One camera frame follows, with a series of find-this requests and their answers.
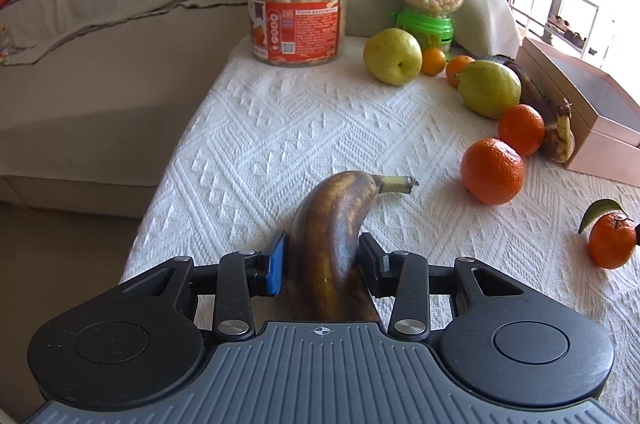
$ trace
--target gray ribbed plate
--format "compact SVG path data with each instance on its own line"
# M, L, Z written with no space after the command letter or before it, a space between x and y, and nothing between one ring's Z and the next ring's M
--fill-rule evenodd
M550 411L494 406L455 384L422 344L374 323L268 323L222 344L190 385L146 407L45 404L30 424L614 424L594 400Z

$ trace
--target green candy dispenser base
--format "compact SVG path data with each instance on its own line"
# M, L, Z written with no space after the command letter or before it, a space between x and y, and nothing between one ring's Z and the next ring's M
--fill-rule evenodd
M439 48L447 59L453 39L453 27L449 18L432 18L405 8L395 15L396 27L412 34L422 50Z

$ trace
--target sofa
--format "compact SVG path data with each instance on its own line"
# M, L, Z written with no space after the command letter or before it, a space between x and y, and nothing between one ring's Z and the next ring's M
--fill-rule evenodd
M347 34L392 26L401 6L350 0ZM506 0L467 0L456 15L471 52L517 50ZM0 201L142 216L247 25L246 0L21 0L0 10L12 50L0 67Z

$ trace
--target green lid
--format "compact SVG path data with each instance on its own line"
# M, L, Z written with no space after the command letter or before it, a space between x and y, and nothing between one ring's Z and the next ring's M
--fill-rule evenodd
M398 25L409 27L418 32L453 32L451 20L449 18L432 18L418 12L414 12L407 7L402 9L396 16Z

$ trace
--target red label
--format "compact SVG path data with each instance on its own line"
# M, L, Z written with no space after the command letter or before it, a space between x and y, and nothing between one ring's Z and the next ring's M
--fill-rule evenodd
M338 48L340 2L275 3L249 0L251 43L262 59L304 63Z

